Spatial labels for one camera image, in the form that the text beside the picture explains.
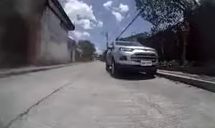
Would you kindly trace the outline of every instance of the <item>car tire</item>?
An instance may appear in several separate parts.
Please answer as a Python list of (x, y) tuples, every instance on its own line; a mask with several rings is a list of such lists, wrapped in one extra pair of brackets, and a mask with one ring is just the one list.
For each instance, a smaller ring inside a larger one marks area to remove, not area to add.
[(149, 72), (146, 72), (146, 74), (148, 76), (154, 77), (157, 74), (157, 71), (149, 71)]
[(110, 68), (109, 68), (110, 66), (107, 64), (107, 62), (105, 63), (105, 70), (107, 71), (107, 72), (109, 72), (109, 70), (110, 70)]
[(119, 71), (118, 71), (118, 67), (117, 67), (117, 64), (115, 63), (114, 60), (112, 60), (112, 64), (111, 64), (111, 75), (113, 77), (117, 77), (118, 74), (119, 74)]

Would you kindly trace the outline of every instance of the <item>white cloud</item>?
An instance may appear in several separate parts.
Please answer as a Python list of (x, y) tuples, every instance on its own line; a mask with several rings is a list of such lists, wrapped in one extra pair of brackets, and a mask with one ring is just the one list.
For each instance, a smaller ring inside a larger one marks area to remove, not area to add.
[(123, 15), (119, 12), (112, 11), (112, 14), (116, 17), (116, 20), (118, 22), (121, 22), (124, 19)]
[(112, 3), (113, 3), (113, 2), (110, 0), (110, 1), (107, 1), (106, 3), (104, 3), (103, 6), (104, 6), (106, 9), (109, 10), (109, 9), (111, 8), (111, 6), (112, 6)]
[(76, 24), (81, 25), (85, 30), (92, 29), (92, 23), (89, 19), (81, 19)]
[(100, 50), (99, 47), (95, 47), (95, 49), (96, 49), (96, 53), (98, 53), (98, 54), (102, 53), (102, 50)]
[(98, 21), (98, 27), (102, 27), (103, 26), (103, 22), (102, 21)]
[(74, 24), (80, 25), (85, 30), (98, 26), (92, 5), (79, 0), (66, 0), (64, 9)]
[(128, 12), (129, 11), (129, 6), (126, 5), (126, 4), (120, 3), (120, 5), (119, 5), (119, 11), (120, 12)]
[(84, 32), (72, 31), (72, 32), (69, 32), (69, 37), (72, 37), (75, 40), (79, 40), (79, 39), (89, 38), (90, 34), (86, 31)]

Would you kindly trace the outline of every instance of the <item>car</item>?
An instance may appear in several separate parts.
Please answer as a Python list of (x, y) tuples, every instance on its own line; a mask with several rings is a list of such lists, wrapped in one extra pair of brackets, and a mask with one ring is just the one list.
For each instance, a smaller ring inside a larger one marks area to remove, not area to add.
[(121, 71), (145, 72), (154, 76), (157, 65), (156, 50), (135, 41), (115, 41), (106, 53), (106, 70), (113, 76)]

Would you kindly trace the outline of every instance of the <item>sky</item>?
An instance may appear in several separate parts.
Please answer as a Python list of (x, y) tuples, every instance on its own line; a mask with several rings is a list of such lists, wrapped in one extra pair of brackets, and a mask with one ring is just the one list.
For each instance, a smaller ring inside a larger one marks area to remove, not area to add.
[[(106, 49), (105, 33), (114, 39), (138, 13), (135, 0), (60, 0), (76, 29), (69, 32), (74, 40), (90, 40), (97, 52)], [(127, 29), (122, 37), (149, 32), (151, 23), (141, 17)]]

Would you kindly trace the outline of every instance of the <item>road crack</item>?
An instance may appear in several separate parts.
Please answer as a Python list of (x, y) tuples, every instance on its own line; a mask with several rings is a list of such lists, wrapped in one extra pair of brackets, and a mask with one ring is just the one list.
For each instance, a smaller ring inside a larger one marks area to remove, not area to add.
[(72, 81), (63, 84), (62, 86), (60, 86), (59, 88), (55, 89), (52, 93), (50, 93), (49, 95), (45, 96), (44, 98), (42, 98), (41, 100), (39, 100), (38, 102), (36, 102), (35, 104), (33, 104), (32, 106), (30, 106), (26, 111), (20, 113), (16, 118), (12, 119), (6, 126), (5, 128), (10, 128), (10, 126), (12, 126), (12, 124), (21, 119), (23, 116), (27, 115), (34, 107), (38, 106), (39, 104), (41, 104), (43, 101), (45, 101), (46, 99), (48, 99), (49, 97), (51, 97), (53, 94), (61, 91), (62, 89), (64, 89), (65, 87), (72, 85), (75, 81), (77, 81), (78, 79), (80, 79), (82, 77), (82, 74), (77, 75), (77, 77), (75, 77)]

